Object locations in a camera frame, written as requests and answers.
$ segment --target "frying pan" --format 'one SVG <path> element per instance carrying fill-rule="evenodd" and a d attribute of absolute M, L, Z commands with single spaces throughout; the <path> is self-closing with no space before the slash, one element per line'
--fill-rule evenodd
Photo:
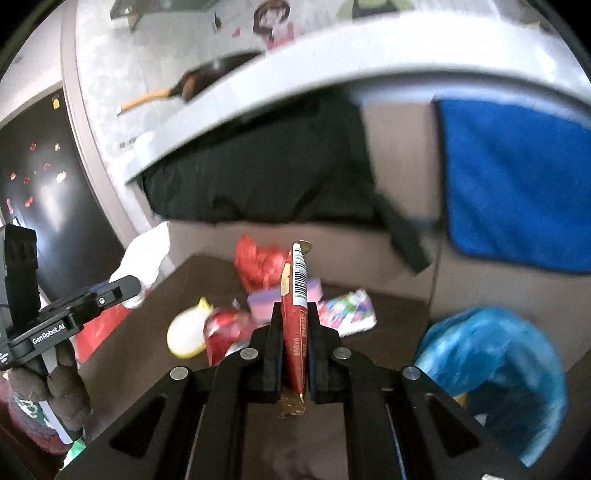
<path fill-rule="evenodd" d="M 258 57 L 261 53 L 261 51 L 254 50 L 245 51 L 204 63 L 196 69 L 186 72 L 178 81 L 178 83 L 172 88 L 154 90 L 153 92 L 148 92 L 145 95 L 122 103 L 117 107 L 117 115 L 120 115 L 138 105 L 142 105 L 145 102 L 150 102 L 156 99 L 180 96 L 183 98 L 183 101 L 187 103 L 189 100 L 193 99 L 199 93 L 204 91 L 212 83 L 217 82 L 225 74 L 237 69 L 240 65 L 243 65 L 247 61 Z"/>

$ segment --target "cartoon girl sticker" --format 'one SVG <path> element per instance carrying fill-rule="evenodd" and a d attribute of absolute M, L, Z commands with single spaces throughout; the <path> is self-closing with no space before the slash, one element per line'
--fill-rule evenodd
<path fill-rule="evenodd" d="M 292 22 L 286 22 L 290 6 L 285 0 L 269 0 L 254 13 L 252 31 L 260 35 L 268 49 L 277 48 L 295 38 Z"/>

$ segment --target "metal rivet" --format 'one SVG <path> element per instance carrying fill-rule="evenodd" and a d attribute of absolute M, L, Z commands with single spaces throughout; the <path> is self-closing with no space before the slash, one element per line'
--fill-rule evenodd
<path fill-rule="evenodd" d="M 258 356 L 258 350 L 252 347 L 246 347 L 240 350 L 240 356 L 244 360 L 254 360 Z"/>
<path fill-rule="evenodd" d="M 421 371 L 417 367 L 405 367 L 402 375 L 409 380 L 416 380 L 421 376 Z"/>
<path fill-rule="evenodd" d="M 170 371 L 170 378 L 173 380 L 183 380 L 187 378 L 189 370 L 186 367 L 174 367 Z"/>
<path fill-rule="evenodd" d="M 335 348 L 333 355 L 339 360 L 347 360 L 351 356 L 351 350 L 345 346 L 340 346 Z"/>

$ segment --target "white wall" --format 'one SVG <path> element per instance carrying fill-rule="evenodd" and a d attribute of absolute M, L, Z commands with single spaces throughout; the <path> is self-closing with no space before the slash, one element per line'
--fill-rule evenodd
<path fill-rule="evenodd" d="M 0 128 L 61 87 L 60 5 L 39 25 L 0 80 Z"/>

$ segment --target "blue cloth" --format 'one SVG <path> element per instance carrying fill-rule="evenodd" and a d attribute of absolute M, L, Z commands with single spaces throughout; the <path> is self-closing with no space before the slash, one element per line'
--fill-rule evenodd
<path fill-rule="evenodd" d="M 591 272 L 591 130 L 513 105 L 441 100 L 439 109 L 455 246 Z"/>
<path fill-rule="evenodd" d="M 515 313 L 473 309 L 433 325 L 415 365 L 449 395 L 468 392 L 466 409 L 532 465 L 558 433 L 566 382 L 551 342 Z"/>

